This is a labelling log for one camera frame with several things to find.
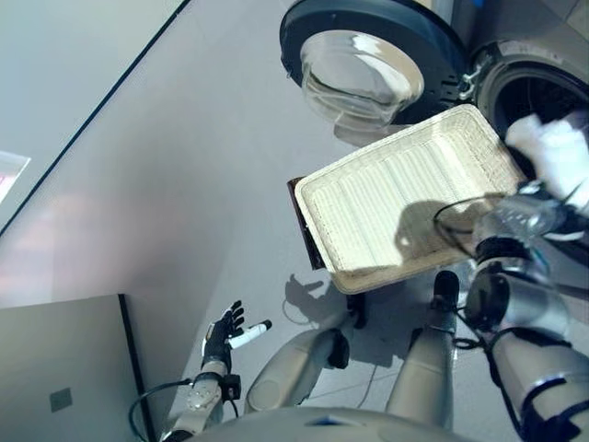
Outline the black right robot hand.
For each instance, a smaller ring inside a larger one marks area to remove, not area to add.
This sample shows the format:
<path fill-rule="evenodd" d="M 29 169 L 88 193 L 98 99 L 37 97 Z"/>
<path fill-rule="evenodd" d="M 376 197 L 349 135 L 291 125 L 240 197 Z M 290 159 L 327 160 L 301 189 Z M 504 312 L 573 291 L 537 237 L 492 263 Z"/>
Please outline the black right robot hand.
<path fill-rule="evenodd" d="M 557 226 L 545 235 L 546 238 L 569 242 L 582 239 L 584 234 L 588 232 L 588 218 L 569 200 L 570 197 L 559 200 L 557 205 Z"/>

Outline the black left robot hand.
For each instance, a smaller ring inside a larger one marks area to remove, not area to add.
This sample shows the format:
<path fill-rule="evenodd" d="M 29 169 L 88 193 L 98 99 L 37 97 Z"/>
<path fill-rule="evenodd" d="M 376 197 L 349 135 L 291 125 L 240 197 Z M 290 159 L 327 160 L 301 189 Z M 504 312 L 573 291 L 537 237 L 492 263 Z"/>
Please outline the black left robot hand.
<path fill-rule="evenodd" d="M 245 309 L 242 301 L 235 301 L 222 316 L 212 322 L 202 340 L 202 366 L 218 362 L 228 372 L 232 366 L 232 352 L 261 337 L 272 328 L 271 320 L 263 320 L 243 328 Z"/>

